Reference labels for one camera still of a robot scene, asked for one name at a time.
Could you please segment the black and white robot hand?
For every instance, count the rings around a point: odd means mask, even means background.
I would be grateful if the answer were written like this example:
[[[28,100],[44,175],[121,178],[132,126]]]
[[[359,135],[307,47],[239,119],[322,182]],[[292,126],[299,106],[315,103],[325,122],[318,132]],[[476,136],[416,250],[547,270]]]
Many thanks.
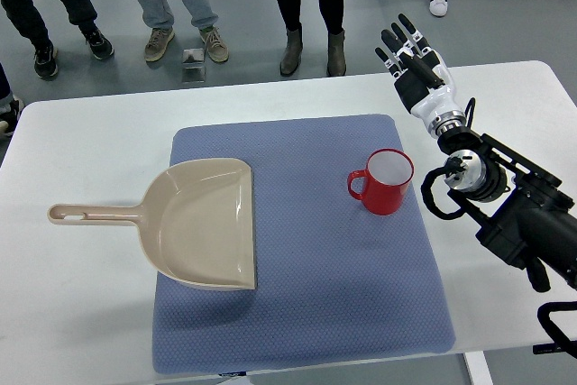
[[[381,32],[386,48],[375,49],[394,78],[394,87],[405,109],[421,120],[427,132],[440,137],[464,126],[464,111],[455,102],[456,86],[442,56],[404,15]]]

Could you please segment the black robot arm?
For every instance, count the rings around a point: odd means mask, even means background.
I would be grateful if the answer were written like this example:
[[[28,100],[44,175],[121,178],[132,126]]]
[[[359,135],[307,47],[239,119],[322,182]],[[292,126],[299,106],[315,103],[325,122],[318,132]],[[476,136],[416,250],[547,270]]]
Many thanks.
[[[449,221],[468,215],[476,238],[507,265],[524,270],[532,288],[551,288],[554,270],[576,286],[576,219],[561,181],[495,138],[472,129],[475,103],[445,109],[427,124],[447,159],[421,185],[426,208]]]

